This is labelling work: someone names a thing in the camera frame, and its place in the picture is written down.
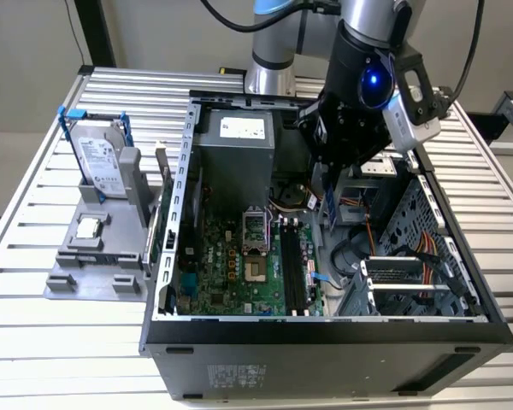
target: robotic arm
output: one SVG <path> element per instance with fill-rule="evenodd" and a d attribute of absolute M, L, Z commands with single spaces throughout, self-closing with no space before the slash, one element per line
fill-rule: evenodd
<path fill-rule="evenodd" d="M 469 73 L 484 9 L 479 0 L 468 60 L 447 97 L 433 91 L 422 55 L 406 42 L 425 0 L 256 0 L 254 26 L 235 25 L 208 0 L 201 2 L 226 26 L 255 33 L 248 92 L 294 95 L 294 54 L 304 52 L 304 43 L 321 41 L 321 54 L 329 55 L 325 85 L 317 101 L 300 111 L 298 128 L 314 161 L 327 166 L 326 192 L 343 168 L 362 165 L 389 143 L 406 152 L 440 132 L 439 118 Z M 407 83 L 410 72 L 417 87 Z"/>

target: metal slats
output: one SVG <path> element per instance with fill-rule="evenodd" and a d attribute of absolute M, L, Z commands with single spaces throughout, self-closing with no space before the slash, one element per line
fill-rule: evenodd
<path fill-rule="evenodd" d="M 320 80 L 298 80 L 301 97 L 316 97 L 321 87 Z M 141 167 L 149 181 L 158 184 L 154 143 L 167 142 L 175 168 L 192 88 L 243 89 L 239 76 L 97 68 L 82 89 L 71 94 L 77 94 L 79 108 L 100 113 L 127 110 L 134 141 L 143 155 Z M 442 121 L 442 129 L 426 149 L 513 331 L 513 194 L 483 155 L 459 107 Z M 139 357 L 144 304 L 56 302 L 38 297 L 56 246 L 74 215 L 80 178 L 68 143 L 55 131 L 51 138 L 32 170 L 32 180 L 16 198 L 20 202 L 13 208 L 19 209 L 9 218 L 0 241 L 0 408 L 186 408 L 186 403 L 171 402 L 153 361 Z M 4 228 L 6 220 L 1 223 Z M 240 401 L 236 408 L 376 405 L 465 410 L 475 403 L 484 410 L 498 405 L 513 408 L 513 350 L 433 398 L 364 403 Z"/>

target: small metal part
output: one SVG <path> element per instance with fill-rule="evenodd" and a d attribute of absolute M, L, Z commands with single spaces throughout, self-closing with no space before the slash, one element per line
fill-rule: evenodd
<path fill-rule="evenodd" d="M 249 207 L 243 212 L 244 255 L 259 253 L 265 256 L 269 249 L 268 216 L 259 207 Z"/>
<path fill-rule="evenodd" d="M 94 239 L 97 237 L 100 227 L 99 218 L 82 218 L 76 230 L 76 239 Z"/>
<path fill-rule="evenodd" d="M 262 256 L 247 256 L 245 264 L 246 282 L 266 282 L 266 258 Z"/>

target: orange wire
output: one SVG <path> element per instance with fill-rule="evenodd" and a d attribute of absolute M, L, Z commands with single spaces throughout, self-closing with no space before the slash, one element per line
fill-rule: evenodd
<path fill-rule="evenodd" d="M 367 233 L 369 235 L 369 242 L 370 242 L 370 254 L 372 256 L 376 255 L 376 248 L 374 247 L 374 239 L 373 234 L 370 231 L 370 224 L 369 224 L 369 214 L 365 214 L 365 220 L 367 221 Z"/>

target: colored wires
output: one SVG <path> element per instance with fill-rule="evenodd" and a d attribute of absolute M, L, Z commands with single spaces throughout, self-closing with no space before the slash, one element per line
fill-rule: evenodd
<path fill-rule="evenodd" d="M 422 251 L 424 254 L 437 256 L 437 245 L 431 235 L 426 231 L 422 231 L 420 243 L 418 244 L 418 248 L 416 248 L 416 252 L 420 253 Z M 431 284 L 433 279 L 433 269 L 425 262 L 423 266 L 422 284 Z"/>

